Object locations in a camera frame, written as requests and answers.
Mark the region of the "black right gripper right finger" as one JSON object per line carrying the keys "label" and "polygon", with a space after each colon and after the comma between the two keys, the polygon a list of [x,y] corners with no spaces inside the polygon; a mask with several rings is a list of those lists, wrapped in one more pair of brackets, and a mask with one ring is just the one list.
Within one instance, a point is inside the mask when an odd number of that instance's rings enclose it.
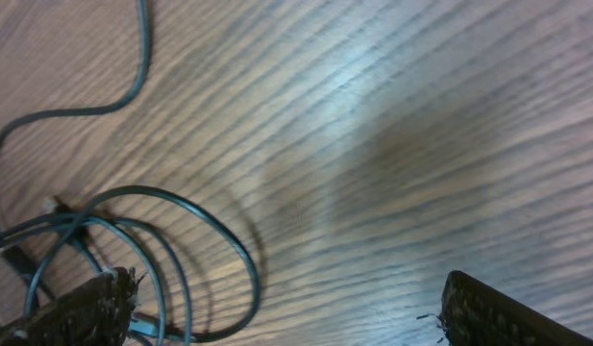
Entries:
{"label": "black right gripper right finger", "polygon": [[593,346],[593,339],[457,270],[447,277],[439,321],[453,346]]}

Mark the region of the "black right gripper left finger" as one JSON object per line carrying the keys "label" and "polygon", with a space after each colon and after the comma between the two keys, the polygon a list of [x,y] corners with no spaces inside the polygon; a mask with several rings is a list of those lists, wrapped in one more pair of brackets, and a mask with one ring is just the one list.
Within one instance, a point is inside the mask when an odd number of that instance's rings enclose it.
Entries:
{"label": "black right gripper left finger", "polygon": [[114,267],[0,328],[0,346],[120,346],[136,308],[134,268]]}

